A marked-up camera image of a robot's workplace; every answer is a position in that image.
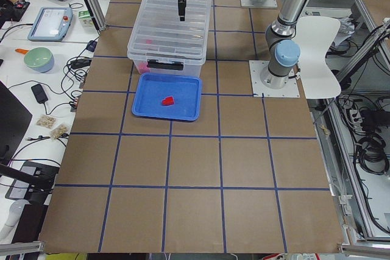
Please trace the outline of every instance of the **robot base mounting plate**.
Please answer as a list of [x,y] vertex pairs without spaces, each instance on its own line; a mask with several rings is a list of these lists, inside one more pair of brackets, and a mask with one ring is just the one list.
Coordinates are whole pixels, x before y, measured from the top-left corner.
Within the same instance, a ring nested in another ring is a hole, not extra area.
[[241,0],[242,7],[253,7],[259,9],[277,9],[276,0],[265,0],[263,2],[253,2],[252,0]]
[[274,90],[264,85],[260,79],[260,73],[264,67],[268,66],[268,61],[249,61],[250,78],[252,79],[252,91],[254,97],[300,97],[296,79],[289,79],[287,84],[279,89]]

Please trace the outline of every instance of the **tablet screen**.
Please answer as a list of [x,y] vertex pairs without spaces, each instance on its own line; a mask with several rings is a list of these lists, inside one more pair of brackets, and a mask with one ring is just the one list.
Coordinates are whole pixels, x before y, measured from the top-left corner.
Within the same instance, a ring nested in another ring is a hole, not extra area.
[[60,32],[65,9],[44,9],[32,34],[35,37],[54,37]]

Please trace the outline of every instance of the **white chair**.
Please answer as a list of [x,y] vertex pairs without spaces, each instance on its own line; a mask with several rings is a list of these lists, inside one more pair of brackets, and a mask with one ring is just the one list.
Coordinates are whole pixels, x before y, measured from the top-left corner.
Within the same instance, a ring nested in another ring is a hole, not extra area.
[[340,84],[325,62],[339,28],[337,19],[325,16],[304,16],[298,20],[292,40],[300,47],[300,77],[307,99],[330,99],[341,93]]

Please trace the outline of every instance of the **storage box handle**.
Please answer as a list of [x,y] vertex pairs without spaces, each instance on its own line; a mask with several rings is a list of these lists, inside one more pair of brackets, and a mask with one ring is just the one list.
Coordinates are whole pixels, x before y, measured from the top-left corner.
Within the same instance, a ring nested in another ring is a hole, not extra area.
[[184,64],[182,62],[163,63],[157,60],[148,60],[148,68],[168,69],[168,70],[183,70]]

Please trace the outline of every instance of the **green bowl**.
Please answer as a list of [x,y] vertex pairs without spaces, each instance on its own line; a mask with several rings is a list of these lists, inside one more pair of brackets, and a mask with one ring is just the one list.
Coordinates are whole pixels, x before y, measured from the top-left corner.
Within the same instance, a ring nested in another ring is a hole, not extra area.
[[45,47],[31,49],[24,56],[25,64],[31,69],[38,72],[46,72],[53,68],[53,53]]

